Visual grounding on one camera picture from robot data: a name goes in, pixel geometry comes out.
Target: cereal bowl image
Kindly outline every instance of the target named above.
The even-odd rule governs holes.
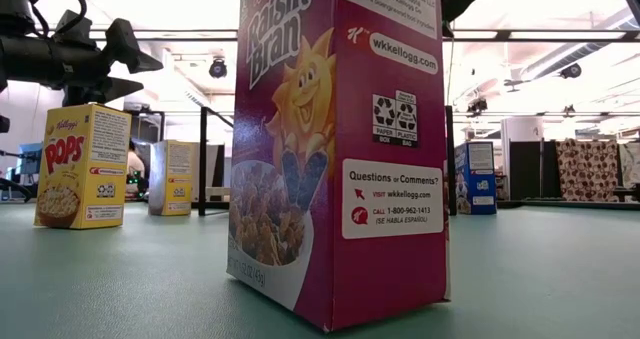
[[[458,198],[456,200],[458,204],[458,211],[463,214],[471,214],[471,203],[466,198]]]
[[[291,203],[284,178],[271,164],[239,163],[231,180],[228,270],[235,275],[251,267],[269,283],[280,283],[251,285],[293,309],[311,256],[311,214]]]
[[[50,228],[71,227],[79,209],[78,194],[64,185],[51,186],[38,197],[38,218]]]

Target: raisin bran box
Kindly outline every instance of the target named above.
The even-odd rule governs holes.
[[[131,115],[101,105],[49,110],[36,226],[122,225],[130,130]]]
[[[448,301],[439,0],[241,0],[228,268],[324,331]]]

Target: recycling symbol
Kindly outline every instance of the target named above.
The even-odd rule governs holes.
[[[375,125],[393,127],[396,119],[396,111],[391,99],[378,98],[373,105]]]
[[[98,185],[98,198],[113,198],[116,195],[116,188],[113,183]]]
[[[417,131],[416,106],[402,103],[398,110],[398,126],[401,130],[415,133]]]

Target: pops cereal box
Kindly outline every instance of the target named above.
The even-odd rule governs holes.
[[[122,225],[131,116],[100,105],[49,110],[35,225]]]
[[[325,331],[447,301],[439,0],[241,0],[227,271]]]
[[[192,143],[166,140],[151,147],[149,214],[190,215]]]

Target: green table surface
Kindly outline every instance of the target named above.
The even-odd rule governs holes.
[[[31,226],[0,206],[0,338],[323,337],[225,273],[226,214],[121,228]],[[453,302],[347,329],[353,338],[639,338],[640,215],[566,209],[458,217]]]

